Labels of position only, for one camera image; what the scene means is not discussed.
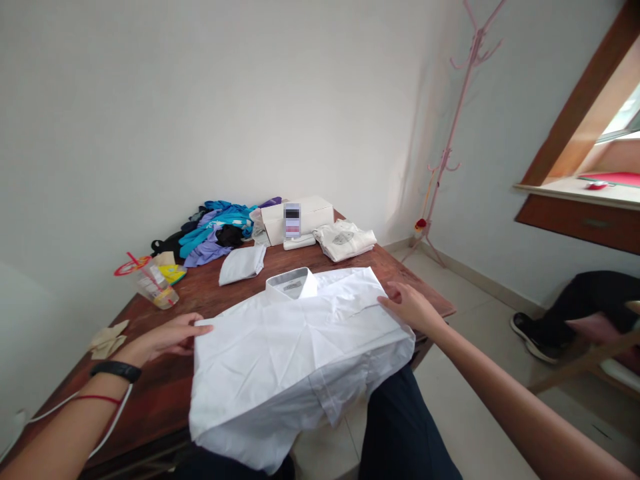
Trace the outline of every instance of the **pink coat rack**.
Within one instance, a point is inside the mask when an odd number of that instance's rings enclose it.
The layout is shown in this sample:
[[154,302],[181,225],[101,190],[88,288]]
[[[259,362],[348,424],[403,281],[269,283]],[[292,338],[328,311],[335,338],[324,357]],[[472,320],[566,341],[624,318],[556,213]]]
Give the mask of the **pink coat rack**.
[[[487,50],[484,53],[480,53],[480,48],[482,48],[483,46],[483,42],[487,32],[489,31],[489,27],[491,26],[491,24],[495,20],[496,15],[498,14],[498,12],[500,11],[500,9],[502,8],[502,6],[505,4],[507,0],[501,0],[500,4],[498,4],[496,9],[493,11],[491,16],[487,20],[487,22],[480,28],[478,28],[478,24],[475,20],[475,17],[473,16],[473,12],[471,11],[471,7],[469,6],[468,0],[463,0],[463,1],[465,4],[465,8],[467,9],[467,12],[469,14],[469,18],[471,19],[471,23],[473,24],[473,28],[475,30],[473,34],[473,42],[471,44],[471,48],[469,49],[469,56],[467,60],[465,60],[462,64],[460,65],[456,64],[456,62],[453,61],[453,58],[449,58],[449,61],[451,62],[451,65],[453,66],[453,68],[455,68],[456,70],[460,70],[465,66],[467,67],[465,82],[462,85],[462,92],[460,93],[458,106],[455,109],[453,124],[451,125],[451,132],[449,133],[447,146],[442,152],[442,157],[440,158],[440,164],[436,168],[431,168],[430,165],[427,165],[427,168],[430,172],[432,172],[432,175],[434,175],[436,171],[438,171],[438,174],[437,174],[435,189],[433,191],[433,198],[431,200],[431,206],[429,207],[429,214],[425,219],[426,226],[424,226],[424,228],[422,229],[422,234],[418,239],[418,241],[416,241],[416,243],[414,244],[414,246],[412,246],[408,254],[406,254],[406,256],[402,259],[402,263],[404,263],[404,261],[415,251],[415,249],[418,247],[418,245],[420,245],[420,243],[424,239],[427,241],[427,243],[435,253],[436,258],[438,259],[438,263],[440,263],[440,265],[443,268],[446,268],[445,263],[442,261],[442,258],[440,258],[440,254],[438,253],[438,250],[435,249],[435,247],[431,243],[431,240],[429,240],[429,230],[431,229],[431,216],[433,214],[433,206],[435,205],[435,200],[438,195],[438,190],[440,188],[440,180],[442,179],[442,175],[444,174],[445,170],[456,171],[458,170],[458,168],[460,168],[460,163],[458,163],[454,168],[450,168],[448,164],[449,164],[449,157],[451,156],[451,144],[453,142],[453,137],[455,136],[455,130],[458,126],[458,119],[460,118],[460,110],[462,110],[462,105],[464,103],[465,97],[467,95],[467,90],[469,88],[469,79],[471,78],[471,72],[474,70],[474,68],[478,67],[479,65],[482,65],[484,62],[489,60],[491,56],[495,53],[495,51],[498,50],[498,48],[500,48],[500,45],[502,45],[502,39],[501,39],[496,44],[496,46],[494,46],[494,48],[492,48],[491,50]],[[429,190],[427,190],[427,198],[425,199],[425,209],[427,206],[427,202],[429,200],[430,190],[431,190],[431,182],[429,182]]]

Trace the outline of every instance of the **white box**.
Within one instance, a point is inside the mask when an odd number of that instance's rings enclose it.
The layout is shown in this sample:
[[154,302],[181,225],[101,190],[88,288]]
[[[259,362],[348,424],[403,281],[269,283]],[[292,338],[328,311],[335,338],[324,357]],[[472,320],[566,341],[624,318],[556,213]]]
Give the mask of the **white box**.
[[[333,205],[321,197],[306,197],[289,200],[287,203],[300,204],[301,235],[311,233],[321,225],[333,223]],[[285,218],[282,204],[261,210],[271,245],[280,245],[285,241]]]

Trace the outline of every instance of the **red string bracelet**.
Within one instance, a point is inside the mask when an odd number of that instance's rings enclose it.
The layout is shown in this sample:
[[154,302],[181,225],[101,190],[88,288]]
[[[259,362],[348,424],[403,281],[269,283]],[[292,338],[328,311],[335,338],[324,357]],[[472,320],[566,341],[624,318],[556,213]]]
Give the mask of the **red string bracelet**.
[[73,400],[82,400],[82,399],[98,399],[98,400],[105,400],[105,401],[110,401],[112,403],[115,403],[116,405],[120,405],[122,403],[122,400],[116,400],[116,399],[112,399],[111,397],[103,397],[102,395],[80,395],[78,397],[74,397]]

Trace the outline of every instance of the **smartwatch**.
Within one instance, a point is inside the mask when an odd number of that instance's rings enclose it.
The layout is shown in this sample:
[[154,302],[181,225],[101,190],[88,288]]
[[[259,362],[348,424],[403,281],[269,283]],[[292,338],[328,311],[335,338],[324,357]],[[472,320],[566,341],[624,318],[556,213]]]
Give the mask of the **smartwatch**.
[[129,365],[128,363],[107,360],[95,365],[91,369],[89,376],[92,377],[96,373],[110,373],[112,375],[122,377],[125,380],[128,380],[130,383],[135,383],[135,381],[140,378],[142,370],[140,370],[138,367],[134,367],[133,365]]

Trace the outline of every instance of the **pink cushion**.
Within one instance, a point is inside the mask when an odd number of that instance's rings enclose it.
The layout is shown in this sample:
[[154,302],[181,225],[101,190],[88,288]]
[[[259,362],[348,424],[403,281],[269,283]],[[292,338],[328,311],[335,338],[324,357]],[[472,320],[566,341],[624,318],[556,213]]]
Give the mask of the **pink cushion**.
[[[566,324],[596,345],[610,343],[622,336],[622,333],[602,312],[578,320],[568,320]],[[638,347],[620,353],[615,359],[636,375],[640,375],[640,349]]]

